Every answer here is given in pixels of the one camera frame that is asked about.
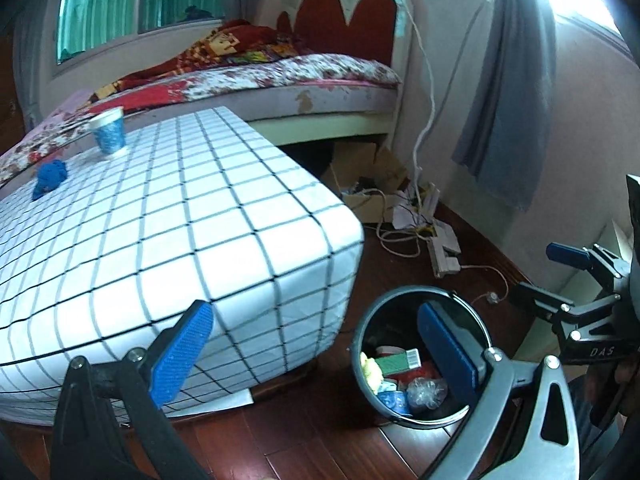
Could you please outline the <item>person's right hand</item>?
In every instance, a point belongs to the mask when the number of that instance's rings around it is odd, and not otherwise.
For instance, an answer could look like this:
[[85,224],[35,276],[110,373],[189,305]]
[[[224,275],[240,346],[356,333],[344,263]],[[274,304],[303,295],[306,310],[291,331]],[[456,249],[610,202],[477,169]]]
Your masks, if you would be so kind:
[[618,414],[634,416],[639,411],[639,359],[590,366],[585,392],[590,422],[599,429],[608,429]]

